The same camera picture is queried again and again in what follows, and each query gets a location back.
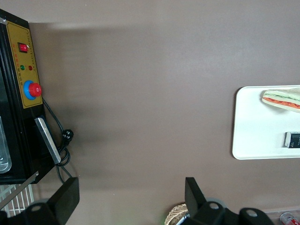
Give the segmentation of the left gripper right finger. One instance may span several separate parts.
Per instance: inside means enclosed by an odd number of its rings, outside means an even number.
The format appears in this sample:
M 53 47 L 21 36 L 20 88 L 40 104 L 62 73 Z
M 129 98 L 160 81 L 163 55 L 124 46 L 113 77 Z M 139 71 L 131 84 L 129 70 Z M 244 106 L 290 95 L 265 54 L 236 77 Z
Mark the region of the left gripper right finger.
M 190 217 L 186 225 L 221 225 L 224 207 L 216 201 L 207 201 L 193 177 L 185 179 L 185 204 Z

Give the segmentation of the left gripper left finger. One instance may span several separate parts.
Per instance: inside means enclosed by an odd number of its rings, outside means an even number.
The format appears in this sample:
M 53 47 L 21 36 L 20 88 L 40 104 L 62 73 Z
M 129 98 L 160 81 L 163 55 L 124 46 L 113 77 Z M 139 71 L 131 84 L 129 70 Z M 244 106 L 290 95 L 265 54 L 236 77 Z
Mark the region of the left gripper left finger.
M 25 210 L 25 224 L 65 225 L 79 201 L 79 179 L 69 178 L 47 201 L 35 203 Z

